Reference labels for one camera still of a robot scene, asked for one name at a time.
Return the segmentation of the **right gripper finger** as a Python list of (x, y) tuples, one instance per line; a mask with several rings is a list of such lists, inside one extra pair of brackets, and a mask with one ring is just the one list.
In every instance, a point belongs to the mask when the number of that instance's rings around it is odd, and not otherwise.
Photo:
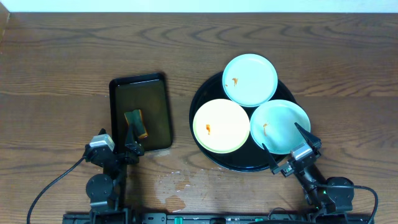
[(314, 136), (311, 132), (305, 130), (301, 125), (298, 123), (294, 123), (302, 137), (304, 138), (305, 142), (313, 149), (319, 150), (322, 147), (321, 139)]
[(276, 168), (278, 168), (279, 166), (277, 165), (273, 155), (269, 152), (268, 148), (266, 147), (266, 145), (264, 143), (262, 143), (266, 158), (268, 160), (269, 163), (269, 169), (270, 170), (275, 170)]

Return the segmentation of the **orange green scrub sponge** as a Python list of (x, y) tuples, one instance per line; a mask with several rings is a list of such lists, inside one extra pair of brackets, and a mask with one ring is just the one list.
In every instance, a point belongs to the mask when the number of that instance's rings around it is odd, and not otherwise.
[(132, 128), (132, 133), (139, 139), (148, 137), (147, 129), (144, 125), (144, 118), (140, 109), (124, 113), (127, 125)]

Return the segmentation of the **yellow plate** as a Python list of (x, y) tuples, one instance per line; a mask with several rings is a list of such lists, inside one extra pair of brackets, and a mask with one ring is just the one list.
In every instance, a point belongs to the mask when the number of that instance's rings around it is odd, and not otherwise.
[(249, 133), (248, 114), (242, 106), (231, 100), (208, 101), (193, 118), (193, 135), (210, 152), (233, 152), (246, 142)]

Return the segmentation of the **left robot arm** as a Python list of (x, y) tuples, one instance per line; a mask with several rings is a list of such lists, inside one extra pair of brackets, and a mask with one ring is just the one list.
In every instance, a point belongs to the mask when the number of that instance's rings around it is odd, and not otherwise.
[(144, 154), (135, 127), (131, 124), (124, 148), (123, 152), (115, 152), (115, 143), (104, 129), (85, 146), (84, 160), (103, 168), (101, 174), (94, 175), (86, 184), (91, 207), (89, 221), (92, 224), (141, 222), (134, 210), (123, 205), (127, 166), (137, 164), (139, 156)]

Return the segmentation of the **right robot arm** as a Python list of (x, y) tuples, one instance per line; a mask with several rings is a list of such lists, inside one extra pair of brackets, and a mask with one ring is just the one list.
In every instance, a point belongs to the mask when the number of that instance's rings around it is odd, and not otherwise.
[(309, 205), (316, 211), (307, 215), (308, 220), (315, 223), (320, 216), (346, 216), (353, 209), (354, 184), (345, 177), (324, 178), (316, 160), (321, 156), (321, 139), (306, 131), (301, 125), (295, 127), (304, 138), (304, 142), (291, 151), (291, 158), (279, 166), (266, 146), (263, 150), (269, 161), (273, 174), (281, 173), (284, 177), (294, 175), (303, 188), (304, 196)]

